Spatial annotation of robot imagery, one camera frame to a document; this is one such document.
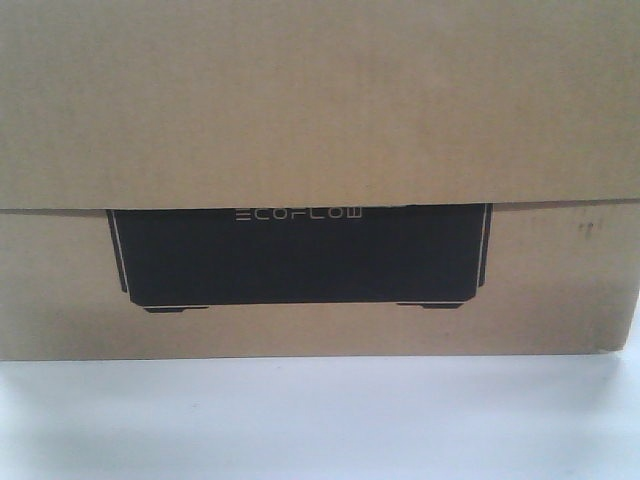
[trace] printed product image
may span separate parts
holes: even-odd
[[[491,205],[107,216],[122,289],[149,312],[345,302],[457,308],[484,283]]]

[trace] black device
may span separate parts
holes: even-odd
[[[456,308],[484,283],[491,205],[107,216],[122,288],[150,312],[333,302]]]

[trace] brown cardboard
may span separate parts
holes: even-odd
[[[640,3],[0,4],[0,207],[638,198]]]
[[[152,314],[120,290],[103,211],[0,214],[0,357],[593,353],[622,348],[637,202],[496,205],[487,279],[457,310],[214,306]]]
[[[0,358],[593,353],[640,279],[640,3],[0,3]],[[105,210],[494,203],[486,284],[150,314]]]

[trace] white surface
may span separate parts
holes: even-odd
[[[0,479],[640,478],[639,330],[600,356],[0,363]]]

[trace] printed graphic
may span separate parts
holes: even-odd
[[[392,302],[457,308],[484,283],[490,204],[108,210],[123,291],[149,312]]]

